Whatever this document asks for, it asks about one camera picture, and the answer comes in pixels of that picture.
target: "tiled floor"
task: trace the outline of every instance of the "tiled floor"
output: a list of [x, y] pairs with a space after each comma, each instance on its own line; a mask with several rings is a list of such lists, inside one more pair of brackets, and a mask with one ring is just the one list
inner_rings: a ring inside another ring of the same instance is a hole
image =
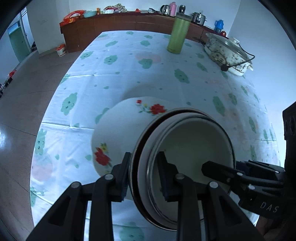
[[29, 182], [36, 135], [54, 91], [79, 54], [39, 57], [35, 51], [0, 99], [0, 219], [17, 241], [34, 227]]

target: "green tumbler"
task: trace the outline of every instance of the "green tumbler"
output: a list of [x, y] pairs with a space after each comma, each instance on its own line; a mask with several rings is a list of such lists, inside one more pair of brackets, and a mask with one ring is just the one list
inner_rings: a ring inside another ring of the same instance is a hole
[[181, 49], [183, 47], [191, 20], [191, 16], [180, 12], [176, 14], [172, 34], [170, 36], [170, 42], [168, 43], [167, 47], [169, 52], [175, 54], [181, 53]]

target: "pink thermos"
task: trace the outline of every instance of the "pink thermos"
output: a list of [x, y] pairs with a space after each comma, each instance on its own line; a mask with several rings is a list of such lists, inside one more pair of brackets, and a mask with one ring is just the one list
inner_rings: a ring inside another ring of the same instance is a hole
[[170, 4], [170, 16], [174, 17], [176, 12], [177, 5], [175, 2]]

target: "patterned cloth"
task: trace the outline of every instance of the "patterned cloth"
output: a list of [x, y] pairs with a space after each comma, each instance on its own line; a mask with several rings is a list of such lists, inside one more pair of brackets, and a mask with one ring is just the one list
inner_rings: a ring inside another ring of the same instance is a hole
[[[154, 32], [104, 32], [71, 66], [36, 139], [30, 177], [35, 225], [73, 181], [87, 184], [99, 178], [92, 164], [93, 130], [108, 109], [132, 97], [152, 96], [201, 110], [228, 133], [236, 160], [279, 165], [274, 130], [251, 80], [221, 72], [199, 43], [185, 40], [181, 54], [168, 52], [169, 38]], [[175, 239], [175, 232], [146, 221], [132, 201], [114, 203], [112, 209], [115, 241]]]

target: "metal bolt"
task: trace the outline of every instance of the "metal bolt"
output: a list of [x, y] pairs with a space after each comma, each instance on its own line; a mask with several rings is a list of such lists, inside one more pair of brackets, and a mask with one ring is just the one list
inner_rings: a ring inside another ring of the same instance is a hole
[[178, 179], [178, 180], [182, 180], [185, 178], [185, 176], [182, 174], [182, 173], [178, 173], [175, 175], [175, 178]]
[[80, 186], [80, 183], [79, 182], [73, 182], [72, 184], [71, 184], [71, 187], [72, 188], [78, 188]]
[[216, 182], [210, 182], [210, 187], [211, 188], [217, 188], [218, 187], [218, 183], [216, 183]]
[[255, 190], [255, 187], [254, 187], [252, 184], [249, 184], [248, 188], [249, 188], [250, 190]]
[[106, 174], [105, 175], [106, 180], [112, 180], [113, 178], [114, 178], [114, 176], [112, 174]]

